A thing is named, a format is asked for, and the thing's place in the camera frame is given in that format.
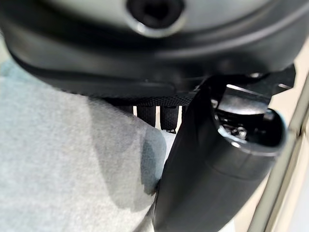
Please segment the black plastic housing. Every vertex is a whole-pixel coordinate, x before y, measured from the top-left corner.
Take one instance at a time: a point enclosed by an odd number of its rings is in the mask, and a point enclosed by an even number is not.
[[[166,97],[192,92],[212,75],[283,70],[306,39],[308,10],[308,0],[274,0],[218,28],[149,39],[69,17],[42,1],[1,0],[0,27],[15,60],[55,87]]]
[[[165,164],[154,211],[156,232],[218,232],[242,208],[280,154],[286,127],[274,113],[257,121],[253,142],[228,134],[207,91],[191,102]],[[254,124],[256,116],[247,118]]]

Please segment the black strap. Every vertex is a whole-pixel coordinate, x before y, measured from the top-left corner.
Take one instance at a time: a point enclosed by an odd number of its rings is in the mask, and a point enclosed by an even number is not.
[[[155,127],[155,106],[138,106],[137,117]]]
[[[176,133],[179,106],[161,106],[160,124],[161,129],[170,133]]]

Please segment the round opening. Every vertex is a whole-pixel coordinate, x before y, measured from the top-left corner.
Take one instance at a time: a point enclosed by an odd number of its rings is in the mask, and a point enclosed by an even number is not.
[[[166,29],[181,16],[181,0],[128,0],[129,13],[143,25],[152,29]]]

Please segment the gray fabric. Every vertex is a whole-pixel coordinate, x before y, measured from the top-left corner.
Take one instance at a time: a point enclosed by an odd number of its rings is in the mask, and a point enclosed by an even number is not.
[[[152,231],[146,214],[174,135],[11,61],[1,75],[0,231]]]

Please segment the black mesh fabric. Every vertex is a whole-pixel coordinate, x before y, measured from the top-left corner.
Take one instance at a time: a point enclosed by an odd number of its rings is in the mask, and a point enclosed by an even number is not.
[[[136,105],[136,106],[187,106],[192,101],[195,93],[175,95],[170,97],[152,98],[105,98],[112,105]]]

